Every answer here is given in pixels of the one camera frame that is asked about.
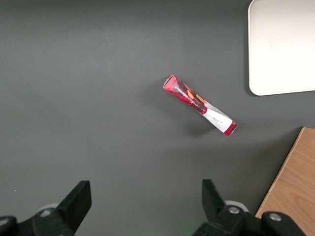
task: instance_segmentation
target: dark gray table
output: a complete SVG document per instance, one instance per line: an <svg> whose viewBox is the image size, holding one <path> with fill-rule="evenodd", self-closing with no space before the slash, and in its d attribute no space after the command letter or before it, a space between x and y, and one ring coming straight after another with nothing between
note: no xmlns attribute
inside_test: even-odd
<svg viewBox="0 0 315 236"><path fill-rule="evenodd" d="M249 2L0 0L0 214L25 220L89 179L78 236L189 236L203 178L255 213L315 96L250 92ZM165 92L170 74L235 132Z"/></svg>

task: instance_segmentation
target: white tray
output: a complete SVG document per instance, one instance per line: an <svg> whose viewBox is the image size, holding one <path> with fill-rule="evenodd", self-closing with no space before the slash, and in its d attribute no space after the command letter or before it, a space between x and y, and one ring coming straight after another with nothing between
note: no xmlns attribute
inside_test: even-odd
<svg viewBox="0 0 315 236"><path fill-rule="evenodd" d="M315 90L315 0L253 0L248 14L251 91Z"/></svg>

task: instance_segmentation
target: plastic wrapper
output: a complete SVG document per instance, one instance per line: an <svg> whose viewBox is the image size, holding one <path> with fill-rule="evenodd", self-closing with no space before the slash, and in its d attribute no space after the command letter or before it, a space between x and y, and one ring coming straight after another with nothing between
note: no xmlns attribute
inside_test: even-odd
<svg viewBox="0 0 315 236"><path fill-rule="evenodd" d="M212 106L175 75L171 75L165 81L163 88L183 102L194 107L225 135L230 136L237 127L238 124L234 120L232 120L218 108Z"/></svg>

